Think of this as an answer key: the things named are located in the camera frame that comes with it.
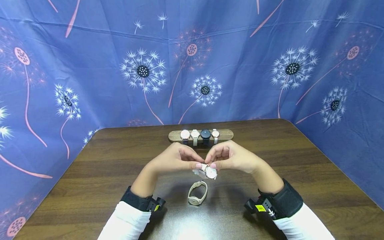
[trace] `black watch strap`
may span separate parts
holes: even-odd
[[[300,194],[283,179],[284,187],[277,194],[259,193],[262,199],[267,199],[276,214],[276,218],[292,217],[303,206],[303,198]]]
[[[165,204],[165,201],[159,197],[155,200],[152,198],[152,195],[146,198],[135,195],[131,192],[131,186],[125,191],[120,201],[123,201],[142,212],[161,210]]]
[[[203,138],[203,144],[209,146],[209,138]]]

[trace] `person's left hand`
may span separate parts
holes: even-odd
[[[148,167],[156,173],[162,174],[179,170],[201,169],[202,163],[204,163],[204,159],[191,147],[174,142],[150,161]]]

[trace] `yellow label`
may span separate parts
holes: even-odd
[[[265,208],[263,207],[263,205],[255,205],[257,210],[259,210],[259,212],[266,212]]]

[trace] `pink dandelion stem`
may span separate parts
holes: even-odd
[[[308,115],[308,116],[306,116],[305,118],[303,118],[303,119],[297,121],[296,124],[301,123],[302,121],[304,121],[305,119],[309,118],[310,116],[313,116],[313,115],[315,115],[315,114],[321,113],[322,111],[326,111],[326,110],[329,110],[329,109],[330,109],[330,108],[328,108],[328,109],[324,109],[324,110],[320,110],[320,111],[315,112],[315,113],[312,113],[311,115]]]
[[[288,78],[289,76],[285,77],[285,84],[288,82]],[[279,103],[277,104],[277,117],[280,118],[280,99],[281,99],[281,95],[283,94],[283,88],[281,89],[280,91],[280,96],[279,96]]]
[[[38,173],[34,173],[34,172],[29,172],[27,170],[24,170],[16,165],[14,165],[13,163],[11,163],[10,161],[8,161],[5,157],[3,157],[1,154],[0,154],[0,159],[3,160],[6,164],[8,164],[9,166],[11,167],[14,167],[16,168],[17,170],[19,171],[22,171],[26,174],[29,174],[31,176],[35,176],[35,177],[41,177],[41,178],[52,178],[51,176],[48,176],[48,175],[44,175],[44,174],[38,174]]]
[[[79,9],[79,4],[80,4],[80,0],[77,0],[76,8],[74,9],[72,18],[71,18],[71,20],[70,20],[70,23],[68,24],[67,33],[65,34],[65,37],[66,37],[66,38],[67,38],[68,35],[71,33],[71,30],[72,30],[74,21],[75,21],[75,19],[76,19],[77,10]]]
[[[281,0],[280,4],[277,5],[275,10],[271,12],[271,14],[253,31],[250,37],[252,37],[260,28],[264,26],[264,24],[269,20],[269,18],[276,12],[276,10],[280,7],[280,5],[283,3],[284,0]]]
[[[149,105],[148,103],[148,100],[147,100],[147,95],[145,94],[144,92],[144,98],[145,98],[145,102],[147,103],[148,107],[149,107],[149,110],[151,111],[151,113],[155,116],[155,118],[161,123],[161,125],[164,125],[164,123],[160,120],[160,118],[152,111],[152,108],[151,106]]]
[[[180,124],[181,123],[181,121],[183,120],[183,117],[184,117],[184,115],[187,113],[187,111],[199,100],[201,98],[201,96],[198,98],[198,99],[196,99],[192,104],[191,104],[191,106],[189,106],[189,108],[187,108],[187,110],[183,113],[183,115],[181,116],[181,118],[180,118],[180,120],[179,120],[179,123],[178,124]]]
[[[173,90],[175,89],[176,81],[177,81],[177,79],[178,79],[178,77],[179,77],[179,74],[180,74],[180,72],[181,72],[181,69],[183,69],[183,66],[184,66],[185,61],[187,60],[187,58],[188,58],[188,56],[186,56],[186,58],[185,58],[184,61],[183,61],[183,64],[181,64],[181,67],[180,67],[179,71],[177,72],[176,80],[175,80],[175,82],[173,83],[172,91],[171,91],[171,93],[170,93],[169,102],[168,102],[168,108],[169,108],[170,103],[171,103],[171,101],[172,101]]]
[[[65,120],[65,122],[63,123],[63,125],[61,126],[61,129],[60,129],[60,136],[61,136],[61,139],[63,140],[65,146],[67,147],[67,159],[70,158],[70,148],[68,147],[67,142],[66,142],[66,141],[64,140],[64,138],[63,138],[63,128],[64,128],[65,124],[68,122],[69,119],[70,119],[70,118],[67,117],[67,119]]]
[[[40,140],[42,144],[44,144],[45,147],[47,147],[47,144],[32,130],[31,126],[29,125],[28,121],[28,106],[29,106],[29,91],[30,91],[30,83],[29,83],[29,76],[28,72],[26,70],[26,65],[24,65],[24,70],[25,70],[25,75],[26,75],[26,104],[25,104],[25,112],[24,112],[24,117],[25,117],[25,123],[29,131],[37,137],[37,139]]]
[[[48,2],[49,2],[49,4],[51,4],[51,6],[53,7],[53,9],[58,13],[58,11],[57,11],[55,5],[51,2],[51,0],[48,0]]]
[[[303,94],[303,96],[301,96],[301,98],[297,101],[296,105],[299,104],[299,102],[305,97],[305,95],[308,94],[308,92],[320,81],[322,80],[328,73],[330,73],[332,70],[334,70],[337,66],[339,66],[345,59],[347,58],[344,58],[343,60],[341,60],[338,64],[336,64],[333,68],[331,68],[326,74],[324,74],[321,78],[319,78],[319,80],[317,80],[314,84],[312,84],[312,86]]]
[[[257,14],[259,14],[259,0],[256,0]]]

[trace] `white sleeve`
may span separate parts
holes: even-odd
[[[334,240],[321,220],[305,204],[292,217],[273,222],[288,240]]]
[[[136,240],[144,231],[150,212],[142,212],[125,202],[119,202],[108,219],[98,240]]]

